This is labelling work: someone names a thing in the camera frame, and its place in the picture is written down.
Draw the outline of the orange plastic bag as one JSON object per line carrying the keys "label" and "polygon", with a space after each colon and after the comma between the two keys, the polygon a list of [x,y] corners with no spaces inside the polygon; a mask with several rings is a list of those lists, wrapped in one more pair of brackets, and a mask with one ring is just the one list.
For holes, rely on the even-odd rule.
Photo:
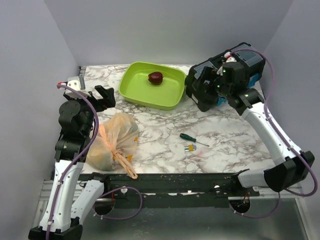
{"label": "orange plastic bag", "polygon": [[101,123],[98,134],[90,146],[86,163],[96,170],[112,172],[124,169],[129,177],[137,179],[132,158],[138,147],[139,128],[128,113],[116,113]]}

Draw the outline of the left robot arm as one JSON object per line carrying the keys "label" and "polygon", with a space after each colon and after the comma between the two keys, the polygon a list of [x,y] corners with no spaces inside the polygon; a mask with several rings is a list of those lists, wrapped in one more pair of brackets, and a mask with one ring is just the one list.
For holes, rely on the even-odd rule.
{"label": "left robot arm", "polygon": [[107,197],[111,191],[110,177],[95,172],[79,197],[74,198],[87,153],[98,135],[98,113],[116,105],[114,89],[96,85],[94,88],[101,95],[96,99],[91,92],[85,95],[66,82],[57,84],[57,88],[74,96],[63,94],[67,101],[59,108],[61,131],[55,145],[53,184],[39,225],[29,231],[30,240],[81,239],[91,208],[99,197]]}

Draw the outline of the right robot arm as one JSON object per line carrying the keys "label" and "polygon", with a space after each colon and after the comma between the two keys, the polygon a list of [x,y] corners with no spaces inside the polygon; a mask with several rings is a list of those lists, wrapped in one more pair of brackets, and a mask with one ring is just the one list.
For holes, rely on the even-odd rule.
{"label": "right robot arm", "polygon": [[288,190],[303,181],[315,161],[311,151],[303,151],[273,118],[267,101],[253,88],[261,78],[265,60],[247,63],[207,60],[190,68],[185,79],[186,93],[202,112],[226,100],[256,131],[275,164],[268,169],[245,169],[231,177],[230,191],[241,196],[251,187],[267,187],[275,192]]}

